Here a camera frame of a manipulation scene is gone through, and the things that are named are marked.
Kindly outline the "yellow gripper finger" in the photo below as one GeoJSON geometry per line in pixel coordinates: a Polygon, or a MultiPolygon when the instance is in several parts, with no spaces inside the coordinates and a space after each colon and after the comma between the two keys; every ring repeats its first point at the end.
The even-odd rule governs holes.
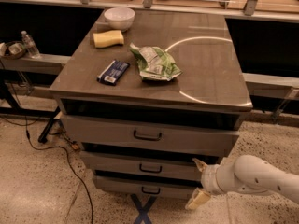
{"type": "Polygon", "coordinates": [[[187,201],[185,208],[187,210],[195,210],[200,205],[205,204],[211,198],[211,195],[203,189],[196,188],[192,193],[192,197],[187,201]]]}
{"type": "Polygon", "coordinates": [[[201,160],[198,160],[196,158],[192,159],[195,165],[197,166],[198,170],[203,173],[205,169],[207,168],[207,164],[201,160]]]}

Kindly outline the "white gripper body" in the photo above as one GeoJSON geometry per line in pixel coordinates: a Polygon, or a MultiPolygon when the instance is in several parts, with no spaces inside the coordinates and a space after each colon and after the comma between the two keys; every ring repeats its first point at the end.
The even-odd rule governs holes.
{"type": "Polygon", "coordinates": [[[212,195],[236,190],[233,165],[208,165],[202,171],[201,183],[203,188],[212,195]]]}

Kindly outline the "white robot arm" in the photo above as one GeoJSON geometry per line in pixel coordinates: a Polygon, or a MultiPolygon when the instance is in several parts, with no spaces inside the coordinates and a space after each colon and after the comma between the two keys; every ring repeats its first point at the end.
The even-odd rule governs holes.
{"type": "Polygon", "coordinates": [[[195,210],[212,195],[228,192],[249,195],[278,193],[299,203],[299,175],[286,173],[256,156],[242,155],[226,164],[206,164],[193,158],[201,173],[202,188],[196,188],[185,205],[195,210]]]}

